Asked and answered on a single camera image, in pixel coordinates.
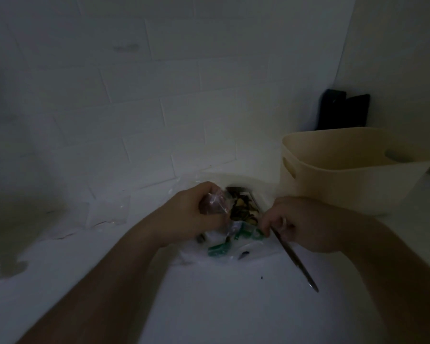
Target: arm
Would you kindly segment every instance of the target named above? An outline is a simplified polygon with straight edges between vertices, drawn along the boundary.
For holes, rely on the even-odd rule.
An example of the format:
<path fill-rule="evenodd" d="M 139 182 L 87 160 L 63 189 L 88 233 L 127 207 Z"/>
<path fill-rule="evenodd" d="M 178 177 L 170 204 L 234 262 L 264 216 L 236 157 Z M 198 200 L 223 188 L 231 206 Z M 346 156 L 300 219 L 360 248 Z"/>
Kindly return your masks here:
<path fill-rule="evenodd" d="M 290 225 L 281 229 L 282 219 Z M 342 251 L 355 265 L 387 328 L 402 343 L 430 343 L 430 267 L 376 219 L 303 198 L 278 198 L 263 217 L 285 240 Z"/>
<path fill-rule="evenodd" d="M 129 230 L 18 344 L 124 343 L 140 284 L 158 248 L 219 228 L 227 215 L 202 215 L 199 202 L 217 190 L 206 182 L 178 192 Z"/>

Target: kitchen counter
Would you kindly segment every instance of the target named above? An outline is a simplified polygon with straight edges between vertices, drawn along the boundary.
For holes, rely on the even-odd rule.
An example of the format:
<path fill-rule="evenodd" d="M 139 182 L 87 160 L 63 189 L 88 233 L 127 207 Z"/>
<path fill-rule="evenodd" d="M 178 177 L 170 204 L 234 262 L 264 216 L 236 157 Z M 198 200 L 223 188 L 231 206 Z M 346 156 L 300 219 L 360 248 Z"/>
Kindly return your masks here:
<path fill-rule="evenodd" d="M 211 172 L 276 183 L 280 152 Z M 0 287 L 0 343 L 14 343 L 75 285 L 138 220 L 158 207 L 175 180 L 132 194 L 127 224 L 35 243 L 25 272 Z M 401 207 L 381 217 L 430 264 L 430 175 Z M 320 288 L 315 293 L 283 252 L 249 263 L 168 266 L 152 262 L 135 327 L 139 343 L 381 343 L 384 326 L 355 268 L 342 254 L 295 251 Z"/>

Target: cream plastic basket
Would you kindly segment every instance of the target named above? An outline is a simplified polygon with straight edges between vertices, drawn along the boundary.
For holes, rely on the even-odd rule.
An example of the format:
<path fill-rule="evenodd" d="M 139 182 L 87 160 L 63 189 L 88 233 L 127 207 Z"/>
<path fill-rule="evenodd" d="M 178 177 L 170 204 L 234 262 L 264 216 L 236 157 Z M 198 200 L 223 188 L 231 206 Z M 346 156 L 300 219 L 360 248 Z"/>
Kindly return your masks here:
<path fill-rule="evenodd" d="M 430 167 L 430 152 L 377 128 L 295 132 L 281 147 L 282 194 L 369 215 L 392 211 Z"/>

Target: hand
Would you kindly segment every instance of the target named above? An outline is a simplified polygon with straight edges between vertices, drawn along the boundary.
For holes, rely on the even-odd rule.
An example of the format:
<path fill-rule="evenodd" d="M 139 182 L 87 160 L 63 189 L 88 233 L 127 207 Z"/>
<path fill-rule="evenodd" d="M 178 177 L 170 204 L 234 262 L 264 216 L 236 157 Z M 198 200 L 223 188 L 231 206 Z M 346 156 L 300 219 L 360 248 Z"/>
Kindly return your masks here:
<path fill-rule="evenodd" d="M 161 246 L 189 240 L 205 231 L 212 231 L 229 222 L 229 214 L 203 215 L 199 211 L 201 199 L 220 188 L 212 182 L 178 192 L 162 207 L 141 222 L 156 233 Z"/>
<path fill-rule="evenodd" d="M 282 219 L 286 219 L 287 227 L 282 227 Z M 297 242 L 313 252 L 344 252 L 373 229 L 385 227 L 354 211 L 294 197 L 277 198 L 263 215 L 259 228 L 266 236 L 271 226 L 283 240 Z"/>

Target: basket handle hole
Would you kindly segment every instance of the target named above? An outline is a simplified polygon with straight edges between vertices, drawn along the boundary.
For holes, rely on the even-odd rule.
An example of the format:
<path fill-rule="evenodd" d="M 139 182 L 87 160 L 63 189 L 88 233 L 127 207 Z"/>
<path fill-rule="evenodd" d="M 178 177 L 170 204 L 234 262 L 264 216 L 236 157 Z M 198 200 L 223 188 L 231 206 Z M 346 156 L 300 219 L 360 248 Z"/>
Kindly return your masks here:
<path fill-rule="evenodd" d="M 292 163 L 287 161 L 287 159 L 285 157 L 282 157 L 282 162 L 283 162 L 283 166 L 285 167 L 285 169 L 287 169 L 287 171 L 290 173 L 290 175 L 293 177 L 293 179 L 296 179 L 296 172 L 295 172 L 295 168 L 293 167 Z"/>
<path fill-rule="evenodd" d="M 414 161 L 410 156 L 391 149 L 385 150 L 384 156 L 397 163 L 411 163 Z"/>

